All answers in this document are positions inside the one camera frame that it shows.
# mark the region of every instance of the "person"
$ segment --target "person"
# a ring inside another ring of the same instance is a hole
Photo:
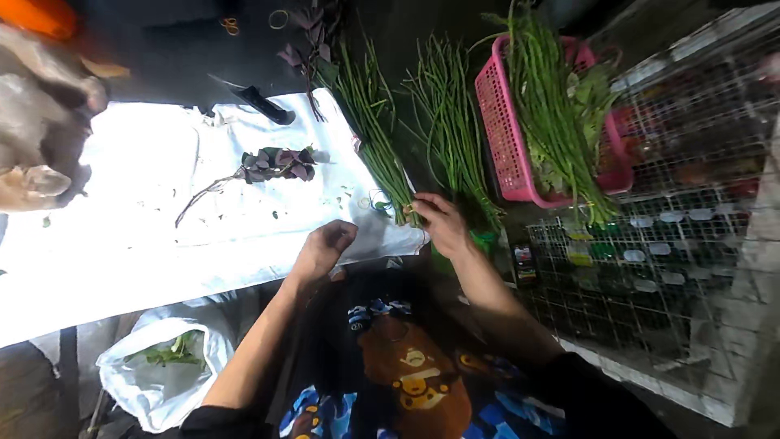
[[[452,203],[416,198],[481,336],[400,269],[350,274],[312,297],[358,233],[332,221],[309,235],[181,437],[674,437],[622,385],[562,349],[513,297]],[[300,344],[283,341],[297,316]],[[275,362],[289,350],[296,357],[282,379]],[[277,387],[285,397],[274,417],[260,395]]]

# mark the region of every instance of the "person's left hand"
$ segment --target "person's left hand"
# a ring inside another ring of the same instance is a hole
[[[327,275],[355,236],[357,226],[340,219],[317,228],[309,234],[287,277],[306,287]]]

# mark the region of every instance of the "white plastic bag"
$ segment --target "white plastic bag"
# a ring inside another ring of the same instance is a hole
[[[141,428],[161,433],[178,427],[200,406],[217,375],[233,357],[232,330],[218,302],[235,298],[235,292],[214,294],[146,311],[127,337],[97,359],[103,388],[126,412],[138,418]],[[196,364],[151,365],[144,355],[126,357],[177,338],[191,330],[204,332],[203,348],[194,354]]]

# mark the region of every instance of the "metal grid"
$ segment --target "metal grid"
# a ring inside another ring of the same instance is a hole
[[[623,198],[674,193],[760,175],[775,128],[778,88],[759,81],[780,31],[632,87],[615,106],[636,163]]]
[[[729,425],[777,327],[780,87],[759,80],[777,51],[775,26],[626,90],[636,163],[621,215],[583,229],[566,209],[529,227],[540,283],[523,299],[546,327]]]

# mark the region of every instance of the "bundle of long beans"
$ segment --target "bundle of long beans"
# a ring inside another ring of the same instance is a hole
[[[466,50],[448,38],[431,35],[424,49],[417,43],[417,75],[409,74],[402,85],[411,93],[421,140],[427,147],[428,167],[434,179],[452,197],[471,198],[482,209],[487,224],[500,230],[502,210],[488,198],[482,166],[482,136],[466,79]],[[444,180],[437,175],[438,159]]]
[[[509,7],[506,65],[523,140],[532,155],[551,164],[571,187],[574,204],[585,203],[589,223],[603,225],[617,208],[596,184],[598,152],[589,146],[566,94],[572,67],[564,59],[557,35],[540,23],[528,2],[521,4],[519,18],[515,18],[515,0]]]
[[[412,192],[390,140],[395,126],[395,102],[379,70],[374,43],[366,39],[362,64],[352,61],[344,41],[341,54],[343,63],[334,86],[360,137],[358,154],[390,198],[395,210],[395,223],[402,226],[408,222],[412,227],[419,227],[420,217],[411,211]]]

